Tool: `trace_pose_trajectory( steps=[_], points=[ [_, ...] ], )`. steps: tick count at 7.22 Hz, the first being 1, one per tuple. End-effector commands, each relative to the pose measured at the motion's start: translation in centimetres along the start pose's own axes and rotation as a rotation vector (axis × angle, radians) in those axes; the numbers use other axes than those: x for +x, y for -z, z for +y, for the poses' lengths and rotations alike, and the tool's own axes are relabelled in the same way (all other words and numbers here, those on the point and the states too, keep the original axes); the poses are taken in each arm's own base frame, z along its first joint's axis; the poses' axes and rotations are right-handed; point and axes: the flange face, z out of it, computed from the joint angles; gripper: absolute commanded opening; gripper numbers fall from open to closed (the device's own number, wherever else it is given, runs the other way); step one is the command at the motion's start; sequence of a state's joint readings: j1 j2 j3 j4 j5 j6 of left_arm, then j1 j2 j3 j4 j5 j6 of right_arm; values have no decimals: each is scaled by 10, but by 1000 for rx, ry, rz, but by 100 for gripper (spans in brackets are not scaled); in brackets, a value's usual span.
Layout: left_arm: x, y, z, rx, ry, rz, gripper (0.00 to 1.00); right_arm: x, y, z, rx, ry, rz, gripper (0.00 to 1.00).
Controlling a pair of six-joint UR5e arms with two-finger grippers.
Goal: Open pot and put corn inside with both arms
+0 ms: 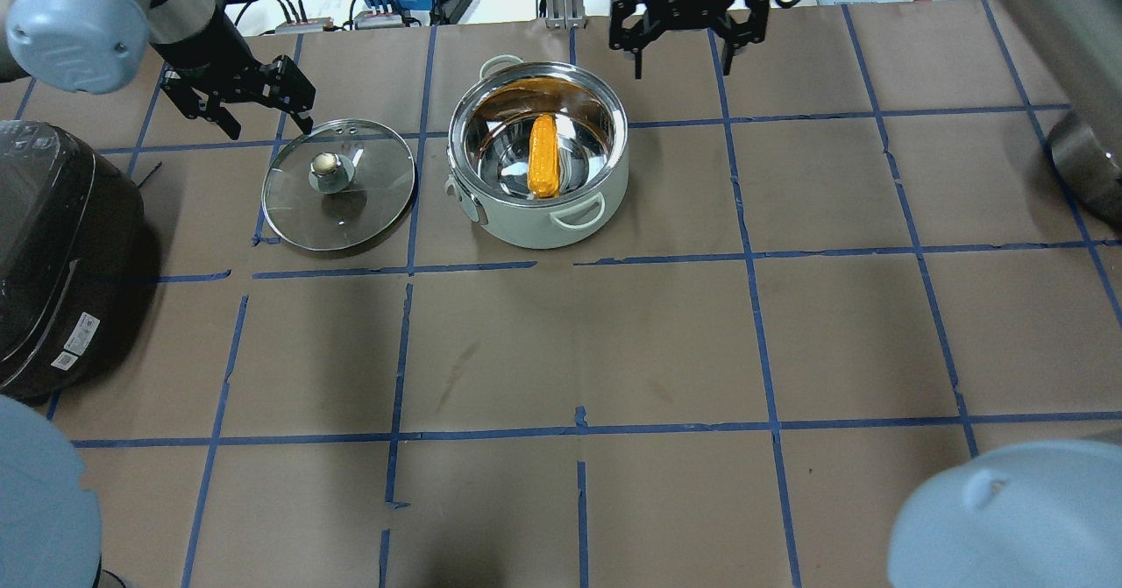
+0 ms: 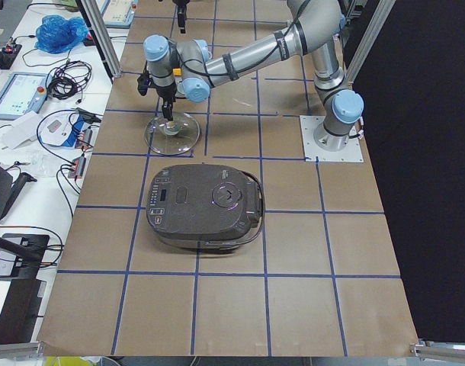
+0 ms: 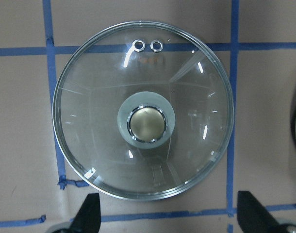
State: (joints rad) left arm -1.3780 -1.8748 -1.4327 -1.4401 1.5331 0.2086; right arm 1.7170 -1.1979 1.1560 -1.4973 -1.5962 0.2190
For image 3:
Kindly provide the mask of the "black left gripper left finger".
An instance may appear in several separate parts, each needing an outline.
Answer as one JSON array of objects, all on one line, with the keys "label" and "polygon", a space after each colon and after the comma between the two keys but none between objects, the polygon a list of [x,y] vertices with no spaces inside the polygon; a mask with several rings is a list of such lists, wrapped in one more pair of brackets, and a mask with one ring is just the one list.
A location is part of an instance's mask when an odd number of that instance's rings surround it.
[{"label": "black left gripper left finger", "polygon": [[70,232],[98,233],[100,225],[101,211],[99,194],[88,194],[69,227]]}]

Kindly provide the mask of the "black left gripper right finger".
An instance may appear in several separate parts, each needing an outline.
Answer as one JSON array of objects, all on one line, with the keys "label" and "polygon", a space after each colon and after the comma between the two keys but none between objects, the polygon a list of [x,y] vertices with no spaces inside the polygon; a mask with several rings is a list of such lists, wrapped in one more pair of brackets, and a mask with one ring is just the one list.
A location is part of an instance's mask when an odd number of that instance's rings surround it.
[{"label": "black left gripper right finger", "polygon": [[271,233],[280,225],[250,191],[238,191],[237,221],[244,233]]}]

